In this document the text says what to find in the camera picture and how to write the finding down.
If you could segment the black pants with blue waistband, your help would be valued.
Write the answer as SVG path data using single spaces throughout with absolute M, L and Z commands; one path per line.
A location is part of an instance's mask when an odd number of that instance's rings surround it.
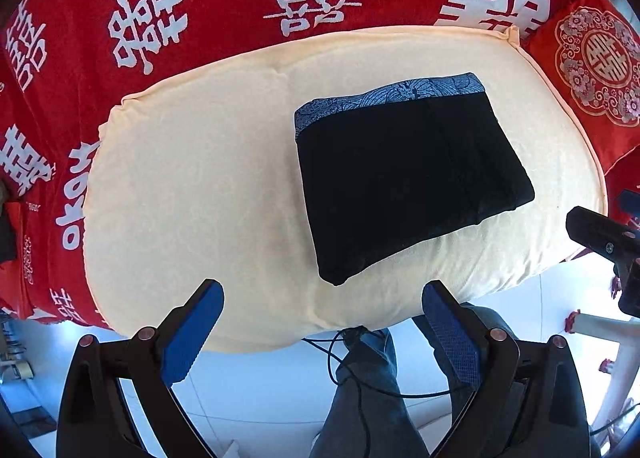
M 473 73 L 314 99 L 294 127 L 319 275 L 334 286 L 535 198 Z

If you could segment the white table leg red caps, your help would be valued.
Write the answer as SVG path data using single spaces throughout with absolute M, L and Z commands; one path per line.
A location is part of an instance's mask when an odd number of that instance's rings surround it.
M 639 319 L 634 317 L 629 321 L 621 321 L 576 310 L 565 319 L 564 330 L 567 334 L 618 344 L 614 360 L 606 358 L 599 365 L 600 373 L 610 377 L 608 389 L 592 424 L 594 430 L 599 430 L 597 437 L 603 440 L 606 435 L 604 426 L 623 414 L 623 407 L 639 372 Z

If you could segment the person's legs in jeans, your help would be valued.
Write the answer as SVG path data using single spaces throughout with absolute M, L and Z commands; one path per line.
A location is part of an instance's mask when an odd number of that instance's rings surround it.
M 494 310 L 469 302 L 461 306 L 474 312 L 487 328 L 501 328 L 518 340 L 504 319 Z M 422 316 L 414 319 L 416 326 L 434 351 L 436 362 L 451 390 L 451 416 L 456 419 L 474 391 L 461 382 L 452 371 L 434 333 Z M 361 386 L 360 379 L 373 388 L 398 395 L 397 360 L 390 330 L 369 331 L 359 326 L 343 334 L 347 348 L 344 362 L 337 367 L 338 382 L 326 422 L 317 435 L 309 457 L 364 457 L 367 431 L 370 432 L 369 457 L 429 457 L 422 436 L 411 421 L 405 401 Z M 480 457 L 499 457 L 514 428 L 518 408 L 523 400 L 524 384 L 514 384 L 500 420 L 489 433 Z

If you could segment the cream peach seat cushion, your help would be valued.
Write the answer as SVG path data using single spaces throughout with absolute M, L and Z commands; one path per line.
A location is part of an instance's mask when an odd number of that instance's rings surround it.
M 319 277 L 293 115 L 315 98 L 473 73 L 535 198 L 424 241 L 344 285 Z M 126 96 L 99 129 L 84 204 L 87 281 L 116 333 L 158 325 L 207 278 L 224 287 L 210 351 L 277 350 L 300 338 L 419 315 L 423 286 L 461 301 L 574 257 L 567 212 L 608 210 L 596 152 L 518 41 L 451 26 L 330 33 L 232 56 Z

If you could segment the red embroidered floral pillow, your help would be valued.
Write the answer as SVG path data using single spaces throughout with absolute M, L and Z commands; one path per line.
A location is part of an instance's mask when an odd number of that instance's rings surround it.
M 639 191 L 639 35 L 608 0 L 578 0 L 524 41 L 572 107 L 605 175 L 608 215 L 638 225 L 620 195 Z

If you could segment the red sofa cover white characters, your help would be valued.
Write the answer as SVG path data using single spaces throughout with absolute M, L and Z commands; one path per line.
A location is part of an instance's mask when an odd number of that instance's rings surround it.
M 82 257 L 98 129 L 123 96 L 283 41 L 366 27 L 532 34 L 575 0 L 1 0 L 1 198 L 16 245 L 1 306 L 104 327 Z

